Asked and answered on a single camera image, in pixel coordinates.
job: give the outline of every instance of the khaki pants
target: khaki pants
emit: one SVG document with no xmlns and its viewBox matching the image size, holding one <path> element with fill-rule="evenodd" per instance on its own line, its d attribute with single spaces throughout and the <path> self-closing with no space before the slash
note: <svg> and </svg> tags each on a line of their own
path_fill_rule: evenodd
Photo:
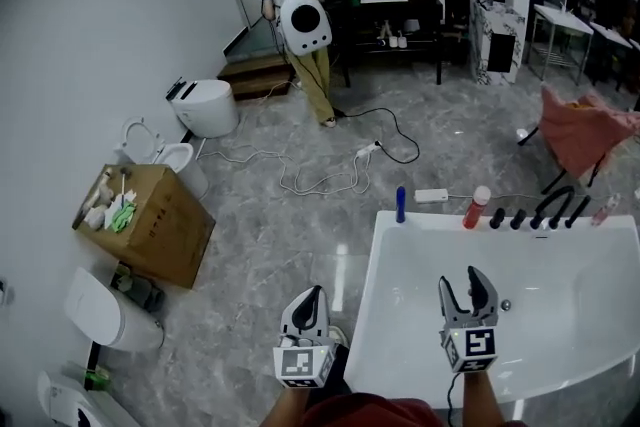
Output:
<svg viewBox="0 0 640 427">
<path fill-rule="evenodd" d="M 307 94 L 309 105 L 311 105 L 317 120 L 322 123 L 333 118 L 335 114 L 327 99 L 330 77 L 327 48 L 321 48 L 302 56 L 287 52 L 287 57 L 302 82 L 302 88 Z"/>
</svg>

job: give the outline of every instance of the blue pen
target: blue pen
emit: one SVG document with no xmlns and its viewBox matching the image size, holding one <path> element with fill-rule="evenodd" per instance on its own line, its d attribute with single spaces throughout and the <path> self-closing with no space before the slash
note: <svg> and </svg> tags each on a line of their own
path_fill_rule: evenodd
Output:
<svg viewBox="0 0 640 427">
<path fill-rule="evenodd" d="M 396 222 L 403 223 L 404 222 L 404 202 L 405 202 L 405 192 L 404 187 L 398 187 L 396 191 Z"/>
</svg>

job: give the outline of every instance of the white sneaker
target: white sneaker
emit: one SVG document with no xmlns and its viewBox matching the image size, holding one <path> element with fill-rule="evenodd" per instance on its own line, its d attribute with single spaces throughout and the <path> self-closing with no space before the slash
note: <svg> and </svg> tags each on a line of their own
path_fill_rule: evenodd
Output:
<svg viewBox="0 0 640 427">
<path fill-rule="evenodd" d="M 347 335 L 344 334 L 344 331 L 340 329 L 338 326 L 329 326 L 329 338 L 335 340 L 340 345 L 344 345 L 347 349 L 351 345 L 349 343 L 349 339 Z"/>
</svg>

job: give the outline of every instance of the pink towel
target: pink towel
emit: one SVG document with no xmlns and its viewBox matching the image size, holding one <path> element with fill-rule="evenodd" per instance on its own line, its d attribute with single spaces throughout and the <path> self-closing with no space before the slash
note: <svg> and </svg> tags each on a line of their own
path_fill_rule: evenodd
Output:
<svg viewBox="0 0 640 427">
<path fill-rule="evenodd" d="M 608 107 L 595 93 L 564 103 L 542 85 L 542 118 L 538 127 L 560 165 L 574 178 L 591 169 L 627 137 L 640 130 L 640 113 Z"/>
</svg>

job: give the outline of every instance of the red bottle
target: red bottle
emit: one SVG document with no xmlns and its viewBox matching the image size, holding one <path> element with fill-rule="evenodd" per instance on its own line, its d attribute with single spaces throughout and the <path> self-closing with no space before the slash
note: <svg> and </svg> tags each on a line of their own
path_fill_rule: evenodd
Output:
<svg viewBox="0 0 640 427">
<path fill-rule="evenodd" d="M 476 224 L 478 224 L 480 216 L 490 199 L 491 191 L 489 190 L 489 187 L 485 187 L 484 185 L 478 187 L 473 193 L 473 200 L 471 201 L 471 205 L 469 205 L 467 213 L 464 214 L 462 226 L 467 230 L 473 230 L 476 227 Z"/>
</svg>

